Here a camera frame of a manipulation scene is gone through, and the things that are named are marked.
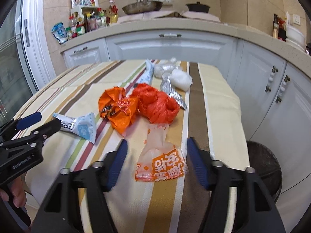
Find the orange plastic bag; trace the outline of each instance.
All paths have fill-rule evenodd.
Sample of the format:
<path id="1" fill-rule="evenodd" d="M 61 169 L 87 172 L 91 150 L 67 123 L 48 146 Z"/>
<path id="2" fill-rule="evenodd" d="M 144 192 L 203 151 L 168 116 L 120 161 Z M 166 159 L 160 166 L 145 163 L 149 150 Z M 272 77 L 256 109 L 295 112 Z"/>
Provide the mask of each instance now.
<path id="1" fill-rule="evenodd" d="M 131 96 L 139 98 L 139 112 L 151 123 L 171 123 L 179 112 L 174 98 L 148 84 L 138 84 Z"/>
<path id="2" fill-rule="evenodd" d="M 139 99 L 125 97 L 123 88 L 114 87 L 106 90 L 98 101 L 100 116 L 108 118 L 111 125 L 121 135 L 135 121 Z"/>
<path id="3" fill-rule="evenodd" d="M 145 147 L 136 166 L 136 181 L 170 180 L 187 174 L 181 149 L 164 141 L 168 124 L 150 124 Z"/>

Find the white bowl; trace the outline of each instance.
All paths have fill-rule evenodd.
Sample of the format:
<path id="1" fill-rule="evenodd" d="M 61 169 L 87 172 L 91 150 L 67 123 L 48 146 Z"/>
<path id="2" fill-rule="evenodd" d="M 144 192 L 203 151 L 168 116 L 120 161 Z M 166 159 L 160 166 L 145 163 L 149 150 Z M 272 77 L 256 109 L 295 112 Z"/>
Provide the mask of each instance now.
<path id="1" fill-rule="evenodd" d="M 286 36 L 287 39 L 299 44 L 302 48 L 305 46 L 305 36 L 302 34 L 300 30 L 295 28 L 294 26 L 288 25 L 286 27 Z"/>
<path id="2" fill-rule="evenodd" d="M 304 50 L 299 44 L 297 44 L 296 42 L 290 40 L 289 38 L 286 39 L 286 43 L 288 43 L 288 44 L 291 45 L 292 47 L 297 48 L 298 50 L 300 50 L 300 51 L 302 51 L 302 52 L 305 52 L 305 50 Z"/>

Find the electrical outlet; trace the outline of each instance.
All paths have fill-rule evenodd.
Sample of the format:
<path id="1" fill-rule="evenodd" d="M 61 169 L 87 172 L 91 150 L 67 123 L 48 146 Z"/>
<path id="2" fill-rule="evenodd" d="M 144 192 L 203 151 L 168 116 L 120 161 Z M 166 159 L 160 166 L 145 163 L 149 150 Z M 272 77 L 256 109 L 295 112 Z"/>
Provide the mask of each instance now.
<path id="1" fill-rule="evenodd" d="M 300 16 L 293 15 L 293 23 L 300 25 Z"/>

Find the white cabinet door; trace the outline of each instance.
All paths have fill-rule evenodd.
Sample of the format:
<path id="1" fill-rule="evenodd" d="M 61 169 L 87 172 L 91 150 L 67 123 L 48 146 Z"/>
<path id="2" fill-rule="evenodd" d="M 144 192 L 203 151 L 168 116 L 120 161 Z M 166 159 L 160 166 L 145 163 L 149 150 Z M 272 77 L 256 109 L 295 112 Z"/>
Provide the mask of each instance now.
<path id="1" fill-rule="evenodd" d="M 289 64 L 286 75 L 290 81 L 282 101 L 274 100 L 251 138 L 275 154 L 282 170 L 282 192 L 311 173 L 311 81 Z"/>
<path id="2" fill-rule="evenodd" d="M 76 46 L 64 52 L 68 68 L 77 65 L 92 64 L 109 61 L 106 40 L 98 39 L 86 44 Z"/>
<path id="3" fill-rule="evenodd" d="M 220 34 L 154 30 L 120 34 L 107 38 L 111 60 L 162 59 L 193 61 L 216 66 L 227 79 L 235 59 L 237 39 Z"/>
<path id="4" fill-rule="evenodd" d="M 287 233 L 297 225 L 310 203 L 311 176 L 279 196 L 276 207 Z"/>
<path id="5" fill-rule="evenodd" d="M 242 125 L 249 140 L 267 114 L 279 89 L 286 61 L 266 49 L 245 42 L 234 92 L 240 98 Z M 265 92 L 273 77 L 271 91 Z"/>

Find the table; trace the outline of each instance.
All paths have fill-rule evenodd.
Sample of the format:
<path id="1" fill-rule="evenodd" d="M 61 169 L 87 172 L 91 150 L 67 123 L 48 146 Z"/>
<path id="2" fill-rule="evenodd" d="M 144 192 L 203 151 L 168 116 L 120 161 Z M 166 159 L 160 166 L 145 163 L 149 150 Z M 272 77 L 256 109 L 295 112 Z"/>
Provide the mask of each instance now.
<path id="1" fill-rule="evenodd" d="M 180 110 L 169 126 L 166 140 L 181 147 L 190 173 L 175 180 L 156 183 L 136 182 L 137 159 L 147 137 L 148 120 L 137 118 L 127 129 L 128 155 L 117 185 L 105 197 L 119 233 L 122 232 L 197 232 L 206 211 L 210 194 L 198 183 L 190 158 L 187 138 L 195 137 L 201 149 L 231 168 L 244 170 L 249 166 L 245 135 L 241 124 L 239 98 L 231 90 L 217 68 L 186 61 L 178 62 L 193 77 L 189 92 L 179 93 L 188 105 Z M 31 130 L 51 120 L 54 112 L 78 117 L 94 112 L 97 139 L 93 145 L 72 133 L 58 132 L 46 141 L 44 161 L 28 171 L 26 183 L 40 204 L 50 185 L 64 167 L 71 170 L 87 168 L 114 151 L 122 138 L 98 113 L 98 99 L 105 89 L 120 86 L 130 93 L 145 69 L 144 60 L 94 63 L 71 68 L 37 92 L 16 114 L 15 118 L 35 111 L 42 121 L 20 132 Z M 160 89 L 161 80 L 153 78 L 152 86 Z M 86 233 L 92 232 L 84 190 L 79 190 L 81 217 Z M 236 203 L 236 189 L 231 189 L 226 232 L 231 232 Z"/>

